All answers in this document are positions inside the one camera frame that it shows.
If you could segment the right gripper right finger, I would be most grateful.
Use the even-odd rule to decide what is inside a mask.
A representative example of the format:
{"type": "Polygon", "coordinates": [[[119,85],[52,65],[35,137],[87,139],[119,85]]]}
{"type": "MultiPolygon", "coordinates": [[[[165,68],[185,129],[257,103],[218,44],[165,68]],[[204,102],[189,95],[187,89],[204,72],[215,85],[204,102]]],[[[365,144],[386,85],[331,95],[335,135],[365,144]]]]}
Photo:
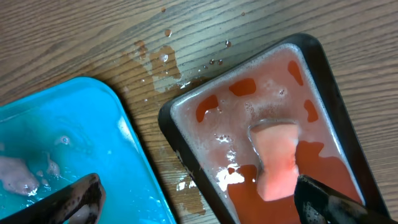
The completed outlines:
{"type": "Polygon", "coordinates": [[[294,203],[301,223],[397,224],[307,175],[297,179],[294,203]]]}

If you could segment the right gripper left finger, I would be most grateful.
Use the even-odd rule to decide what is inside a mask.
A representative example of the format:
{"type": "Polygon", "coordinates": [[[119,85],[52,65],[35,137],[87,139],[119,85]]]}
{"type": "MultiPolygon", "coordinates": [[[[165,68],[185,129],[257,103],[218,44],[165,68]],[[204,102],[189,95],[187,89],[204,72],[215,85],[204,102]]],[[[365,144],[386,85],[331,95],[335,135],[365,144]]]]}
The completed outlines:
{"type": "Polygon", "coordinates": [[[96,173],[88,174],[6,218],[1,224],[90,223],[100,220],[106,192],[96,173]]]}

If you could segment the green and pink sponge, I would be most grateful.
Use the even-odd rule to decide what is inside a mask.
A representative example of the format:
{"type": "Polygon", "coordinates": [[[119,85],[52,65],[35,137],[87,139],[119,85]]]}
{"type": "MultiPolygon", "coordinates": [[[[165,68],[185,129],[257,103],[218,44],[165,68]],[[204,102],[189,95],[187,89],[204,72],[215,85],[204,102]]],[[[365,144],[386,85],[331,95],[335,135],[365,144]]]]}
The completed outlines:
{"type": "Polygon", "coordinates": [[[265,122],[249,130],[249,138],[262,164],[257,192],[266,201],[275,201],[294,194],[299,168],[296,148],[299,126],[287,122],[265,122]]]}

